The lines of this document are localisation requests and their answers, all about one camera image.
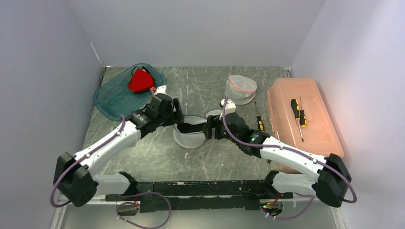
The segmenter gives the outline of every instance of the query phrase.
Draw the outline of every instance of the white wall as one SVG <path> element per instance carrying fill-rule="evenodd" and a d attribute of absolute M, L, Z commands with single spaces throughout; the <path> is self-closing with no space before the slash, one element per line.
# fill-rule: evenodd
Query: white wall
<path fill-rule="evenodd" d="M 69 0 L 103 65 L 291 66 L 325 0 Z"/>
<path fill-rule="evenodd" d="M 0 228 L 49 228 L 57 157 L 81 149 L 101 75 L 66 1 L 0 2 Z"/>
<path fill-rule="evenodd" d="M 326 0 L 292 64 L 315 77 L 358 194 L 347 227 L 405 223 L 405 3 Z"/>

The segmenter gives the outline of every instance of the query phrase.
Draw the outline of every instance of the red bag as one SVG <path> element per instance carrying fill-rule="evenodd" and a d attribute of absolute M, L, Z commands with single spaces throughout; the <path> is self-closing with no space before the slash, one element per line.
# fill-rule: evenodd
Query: red bag
<path fill-rule="evenodd" d="M 132 69 L 132 78 L 128 83 L 128 88 L 134 93 L 144 93 L 149 91 L 154 85 L 154 79 L 149 71 L 142 67 L 142 69 L 135 67 Z"/>

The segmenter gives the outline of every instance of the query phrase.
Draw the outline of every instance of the tabletop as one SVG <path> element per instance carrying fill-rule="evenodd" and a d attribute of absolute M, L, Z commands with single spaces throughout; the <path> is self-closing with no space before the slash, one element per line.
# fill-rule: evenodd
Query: tabletop
<path fill-rule="evenodd" d="M 166 76 L 166 93 L 178 98 L 185 115 L 205 117 L 218 110 L 224 99 L 225 82 L 231 74 L 240 74 L 256 81 L 256 96 L 236 112 L 247 125 L 257 129 L 256 109 L 262 116 L 266 132 L 271 129 L 266 113 L 266 92 L 275 79 L 284 77 L 281 67 L 155 67 Z M 102 85 L 123 72 L 125 67 L 107 68 Z M 95 107 L 83 148 L 111 132 L 119 122 L 108 120 Z M 278 170 L 276 162 L 269 170 Z M 173 138 L 173 127 L 159 127 L 136 145 L 115 155 L 98 174 L 120 171 L 130 173 L 137 181 L 206 181 L 264 179 L 267 160 L 248 156 L 227 139 L 206 140 L 202 146 L 186 149 Z"/>

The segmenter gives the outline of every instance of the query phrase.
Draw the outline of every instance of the orange plastic container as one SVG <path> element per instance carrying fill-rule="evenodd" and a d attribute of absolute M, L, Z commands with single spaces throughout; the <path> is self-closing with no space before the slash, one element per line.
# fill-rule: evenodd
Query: orange plastic container
<path fill-rule="evenodd" d="M 299 108 L 305 111 L 307 127 L 299 126 L 291 108 L 291 99 L 297 99 Z M 331 153 L 344 156 L 335 128 L 313 78 L 279 78 L 267 91 L 267 114 L 273 136 L 278 140 L 309 153 L 329 156 Z M 283 164 L 279 169 L 285 173 L 297 173 Z"/>

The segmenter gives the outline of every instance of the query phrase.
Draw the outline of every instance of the screwdriver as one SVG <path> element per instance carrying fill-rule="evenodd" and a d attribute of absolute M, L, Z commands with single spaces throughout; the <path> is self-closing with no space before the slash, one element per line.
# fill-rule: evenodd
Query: screwdriver
<path fill-rule="evenodd" d="M 261 132 L 265 131 L 265 126 L 263 125 L 263 121 L 262 121 L 262 116 L 259 115 L 259 110 L 257 109 L 257 105 L 256 105 L 256 101 L 255 101 L 255 107 L 256 107 L 256 111 L 257 111 L 257 128 L 259 128 L 259 130 Z M 268 168 L 270 166 L 270 162 L 271 160 L 267 160 L 267 172 L 268 172 Z"/>
<path fill-rule="evenodd" d="M 301 140 L 304 141 L 304 138 L 302 137 L 301 124 L 299 123 L 299 120 L 300 120 L 300 117 L 299 117 L 299 105 L 298 105 L 298 101 L 296 99 L 291 99 L 291 108 L 292 108 L 292 110 L 294 112 L 295 120 L 298 123 L 299 133 L 301 134 Z"/>
<path fill-rule="evenodd" d="M 261 132 L 264 132 L 265 131 L 265 126 L 263 125 L 262 116 L 259 115 L 259 110 L 257 109 L 256 102 L 255 102 L 255 107 L 256 107 L 256 111 L 257 111 L 257 116 L 256 116 L 256 118 L 257 118 L 257 128 L 259 128 L 259 130 Z"/>
<path fill-rule="evenodd" d="M 307 118 L 305 117 L 304 110 L 299 111 L 299 124 L 301 124 L 302 128 L 307 127 Z"/>

